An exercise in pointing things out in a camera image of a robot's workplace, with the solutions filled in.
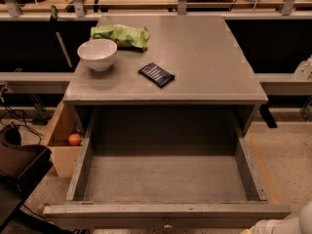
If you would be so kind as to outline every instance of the concrete floor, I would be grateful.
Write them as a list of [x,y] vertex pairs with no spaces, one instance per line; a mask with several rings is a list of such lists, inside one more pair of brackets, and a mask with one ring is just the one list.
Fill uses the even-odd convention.
[[[300,209],[312,200],[312,122],[305,122],[297,109],[272,109],[278,128],[269,129],[261,117],[256,117],[246,135],[254,165],[262,175],[261,183],[273,204],[287,204],[298,216]],[[44,134],[45,127],[37,128]],[[21,130],[25,143],[36,143],[36,136]],[[26,201],[34,212],[40,204],[61,204],[70,179],[59,178],[55,169],[47,173]],[[239,234],[243,229],[133,229],[95,230],[94,234]],[[36,234],[38,232],[12,220],[4,234]]]

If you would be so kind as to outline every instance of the white bowl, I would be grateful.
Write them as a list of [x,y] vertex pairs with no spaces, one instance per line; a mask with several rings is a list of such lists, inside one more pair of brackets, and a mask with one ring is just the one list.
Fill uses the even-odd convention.
[[78,48],[78,56],[95,71],[108,69],[116,60],[117,45],[108,39],[92,39]]

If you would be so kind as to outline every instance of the cabinet top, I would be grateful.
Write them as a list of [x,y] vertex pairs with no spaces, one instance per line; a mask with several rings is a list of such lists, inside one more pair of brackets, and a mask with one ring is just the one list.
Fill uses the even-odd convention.
[[[254,103],[267,97],[221,16],[105,16],[97,25],[146,27],[145,52],[118,50],[110,69],[79,62],[64,100],[106,103]],[[164,88],[138,74],[154,62],[175,76]]]

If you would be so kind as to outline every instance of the drawer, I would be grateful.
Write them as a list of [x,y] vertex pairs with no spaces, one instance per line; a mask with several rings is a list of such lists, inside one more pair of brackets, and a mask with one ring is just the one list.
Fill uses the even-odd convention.
[[61,206],[63,228],[250,227],[270,205],[232,105],[96,106]]

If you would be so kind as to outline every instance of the dark blue packet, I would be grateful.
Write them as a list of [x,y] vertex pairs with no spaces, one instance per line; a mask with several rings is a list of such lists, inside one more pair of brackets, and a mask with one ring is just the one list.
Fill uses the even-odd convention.
[[138,71],[139,74],[142,74],[147,79],[154,82],[158,87],[163,88],[166,84],[173,81],[175,76],[165,69],[161,68],[159,65],[151,62],[144,66]]

